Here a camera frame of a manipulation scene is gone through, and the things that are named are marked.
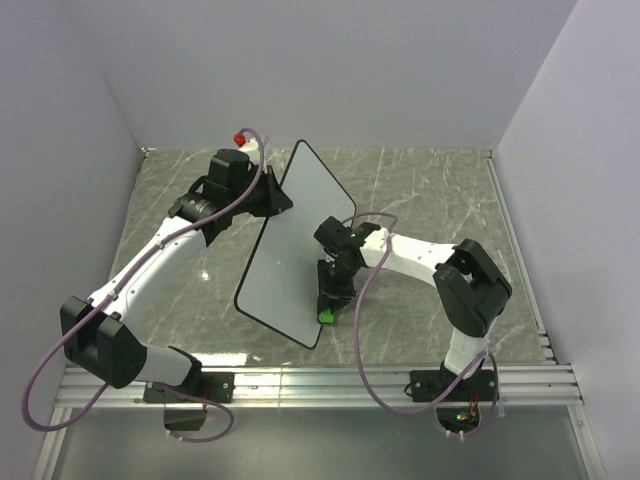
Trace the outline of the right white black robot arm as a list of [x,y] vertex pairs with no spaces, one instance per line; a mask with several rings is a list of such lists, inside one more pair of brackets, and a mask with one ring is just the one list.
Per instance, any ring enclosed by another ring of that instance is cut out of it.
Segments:
[[317,262],[317,321],[330,325],[356,298],[354,278],[367,268],[386,269],[434,287],[452,336],[442,363],[441,386],[455,400],[477,385],[475,373],[487,355],[488,336],[513,289],[480,243],[438,244],[397,234],[391,226],[363,222],[350,227],[334,217],[315,231],[326,258]]

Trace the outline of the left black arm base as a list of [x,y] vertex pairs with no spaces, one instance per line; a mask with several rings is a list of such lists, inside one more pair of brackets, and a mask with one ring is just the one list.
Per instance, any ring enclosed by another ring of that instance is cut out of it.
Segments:
[[191,380],[180,386],[163,386],[151,383],[145,387],[143,402],[147,404],[173,404],[189,402],[185,395],[194,397],[196,402],[211,400],[221,404],[232,401],[235,374],[223,372],[198,372]]

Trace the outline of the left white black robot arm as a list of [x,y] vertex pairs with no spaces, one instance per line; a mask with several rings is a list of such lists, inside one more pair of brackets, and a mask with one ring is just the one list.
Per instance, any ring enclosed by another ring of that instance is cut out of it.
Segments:
[[139,323],[176,272],[235,216],[270,218],[292,206],[258,142],[218,150],[207,174],[173,203],[158,231],[117,275],[88,299],[72,296],[62,305],[65,357],[114,388],[162,383],[180,402],[196,399],[200,362],[175,347],[142,342]]

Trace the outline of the green whiteboard eraser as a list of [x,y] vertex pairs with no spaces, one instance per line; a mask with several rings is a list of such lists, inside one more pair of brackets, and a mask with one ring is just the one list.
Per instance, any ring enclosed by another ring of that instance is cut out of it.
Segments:
[[321,325],[333,325],[335,323],[334,313],[330,308],[324,309],[318,313],[317,321]]

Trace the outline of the white whiteboard black frame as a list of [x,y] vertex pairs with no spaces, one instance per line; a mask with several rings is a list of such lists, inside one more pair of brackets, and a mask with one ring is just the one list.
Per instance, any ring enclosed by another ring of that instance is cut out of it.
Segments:
[[293,207],[267,219],[235,294],[241,314],[308,348],[316,347],[317,261],[314,233],[328,217],[345,219],[356,203],[308,142],[296,142],[280,187]]

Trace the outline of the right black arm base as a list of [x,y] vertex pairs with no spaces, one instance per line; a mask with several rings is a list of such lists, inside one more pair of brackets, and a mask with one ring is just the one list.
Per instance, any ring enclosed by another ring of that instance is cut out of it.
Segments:
[[[435,400],[456,376],[445,370],[411,370],[404,393],[414,403]],[[494,398],[496,375],[492,370],[478,369],[469,379],[462,380],[447,395],[445,402],[490,401]]]

